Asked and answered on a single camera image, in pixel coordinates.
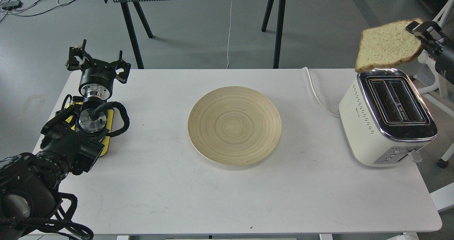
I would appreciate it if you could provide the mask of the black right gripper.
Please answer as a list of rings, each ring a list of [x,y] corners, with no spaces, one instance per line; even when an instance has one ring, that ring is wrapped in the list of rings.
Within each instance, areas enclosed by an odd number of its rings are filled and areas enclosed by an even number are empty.
[[[425,21],[419,24],[411,22],[405,27],[407,32],[421,40],[425,51],[436,58],[436,72],[449,83],[454,84],[454,42],[442,34],[441,27],[435,21]]]

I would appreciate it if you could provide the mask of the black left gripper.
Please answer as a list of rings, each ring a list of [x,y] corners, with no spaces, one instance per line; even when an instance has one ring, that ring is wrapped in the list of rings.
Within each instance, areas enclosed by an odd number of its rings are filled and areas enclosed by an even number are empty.
[[[87,40],[84,39],[81,46],[70,47],[66,69],[68,71],[81,70],[81,81],[78,91],[81,95],[87,95],[89,91],[99,90],[103,95],[112,95],[114,80],[126,84],[131,64],[123,59],[123,51],[119,51],[118,59],[105,67],[101,63],[93,65],[93,58],[86,52]]]

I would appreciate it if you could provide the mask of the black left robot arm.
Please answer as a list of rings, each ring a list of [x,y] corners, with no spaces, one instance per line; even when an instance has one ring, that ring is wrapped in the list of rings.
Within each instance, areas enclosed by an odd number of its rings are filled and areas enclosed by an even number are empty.
[[[94,238],[89,227],[72,221],[78,200],[59,191],[59,186],[70,173],[89,172],[109,139],[128,130],[126,108],[109,99],[115,80],[127,82],[131,64],[121,51],[113,62],[92,58],[85,45],[86,40],[80,47],[70,47],[66,63],[69,71],[81,71],[80,95],[67,95],[43,126],[40,151],[1,161],[2,240],[17,240],[36,230],[70,240]]]

